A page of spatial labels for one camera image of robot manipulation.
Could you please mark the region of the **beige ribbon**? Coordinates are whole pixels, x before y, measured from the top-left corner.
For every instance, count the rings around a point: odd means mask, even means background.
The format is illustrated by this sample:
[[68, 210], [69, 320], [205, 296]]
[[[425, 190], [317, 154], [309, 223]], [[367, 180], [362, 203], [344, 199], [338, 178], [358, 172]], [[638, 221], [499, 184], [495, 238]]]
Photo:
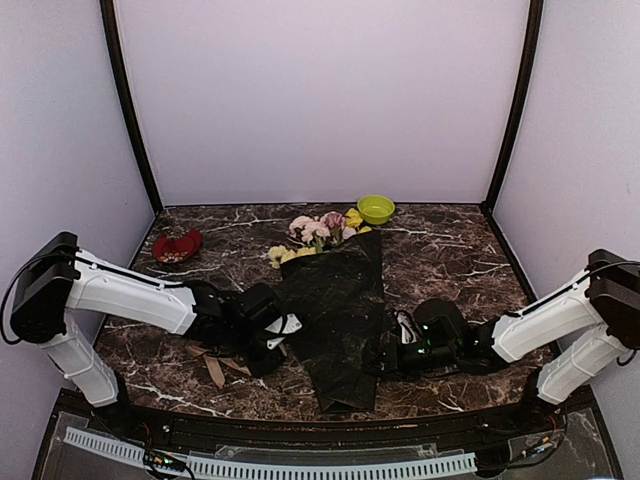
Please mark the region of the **beige ribbon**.
[[201, 342], [189, 342], [185, 347], [193, 358], [202, 358], [209, 375], [218, 389], [226, 385], [225, 368], [241, 377], [252, 377], [248, 367], [236, 361], [236, 356], [227, 350], [218, 347], [206, 347]]

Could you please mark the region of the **black wrapping paper sheet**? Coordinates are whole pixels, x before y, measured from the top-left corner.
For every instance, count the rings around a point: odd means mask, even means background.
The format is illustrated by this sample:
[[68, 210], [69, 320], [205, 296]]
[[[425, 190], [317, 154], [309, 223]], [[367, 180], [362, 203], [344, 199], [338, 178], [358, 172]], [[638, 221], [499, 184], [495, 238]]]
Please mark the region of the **black wrapping paper sheet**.
[[378, 231], [357, 234], [327, 253], [281, 265], [276, 293], [302, 328], [288, 339], [309, 374], [320, 411], [371, 411], [377, 375], [370, 364], [388, 331]]

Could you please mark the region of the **pink fake flower stem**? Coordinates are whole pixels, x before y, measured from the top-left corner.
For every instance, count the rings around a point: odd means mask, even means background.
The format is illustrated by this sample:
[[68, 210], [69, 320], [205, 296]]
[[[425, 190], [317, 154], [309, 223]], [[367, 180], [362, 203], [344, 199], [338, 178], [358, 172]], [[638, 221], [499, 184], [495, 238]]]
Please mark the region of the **pink fake flower stem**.
[[329, 228], [319, 217], [309, 216], [295, 218], [289, 225], [289, 234], [307, 246], [322, 243], [331, 235]]
[[345, 228], [345, 215], [331, 211], [323, 215], [320, 220], [329, 228], [331, 235], [328, 237], [328, 243], [331, 246], [337, 246], [345, 240], [343, 238], [343, 230]]

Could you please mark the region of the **yellow fake flower stem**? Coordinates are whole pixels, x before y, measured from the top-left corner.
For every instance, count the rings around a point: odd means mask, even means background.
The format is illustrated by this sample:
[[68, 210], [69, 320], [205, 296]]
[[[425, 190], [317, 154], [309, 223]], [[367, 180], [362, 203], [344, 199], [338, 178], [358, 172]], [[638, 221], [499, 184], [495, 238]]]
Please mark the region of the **yellow fake flower stem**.
[[343, 230], [343, 238], [348, 239], [356, 234], [371, 232], [372, 228], [367, 226], [360, 212], [354, 208], [350, 208], [345, 214], [345, 228]]

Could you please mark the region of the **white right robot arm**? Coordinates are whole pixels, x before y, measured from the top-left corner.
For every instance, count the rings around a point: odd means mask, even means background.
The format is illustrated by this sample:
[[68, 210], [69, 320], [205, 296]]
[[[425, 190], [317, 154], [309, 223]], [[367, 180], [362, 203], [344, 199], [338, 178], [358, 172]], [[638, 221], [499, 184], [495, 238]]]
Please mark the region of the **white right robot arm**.
[[510, 413], [521, 434], [534, 432], [582, 384], [623, 355], [639, 350], [639, 263], [608, 250], [588, 256], [568, 283], [517, 311], [473, 325], [451, 301], [430, 299], [414, 313], [392, 315], [397, 337], [383, 355], [384, 374], [419, 374], [455, 367], [477, 376], [507, 368], [562, 337], [579, 337], [560, 356], [538, 368], [523, 402]]

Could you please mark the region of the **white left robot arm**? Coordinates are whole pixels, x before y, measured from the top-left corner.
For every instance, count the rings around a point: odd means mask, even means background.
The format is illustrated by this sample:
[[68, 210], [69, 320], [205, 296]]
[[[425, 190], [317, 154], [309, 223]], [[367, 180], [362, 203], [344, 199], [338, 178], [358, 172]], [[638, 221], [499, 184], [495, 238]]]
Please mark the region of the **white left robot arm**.
[[38, 346], [120, 436], [141, 427], [125, 381], [86, 339], [70, 313], [99, 312], [159, 328], [241, 356], [263, 376], [282, 361], [281, 343], [302, 323], [266, 284], [225, 292], [206, 281], [169, 282], [106, 262], [61, 232], [14, 274], [1, 300], [8, 345]]

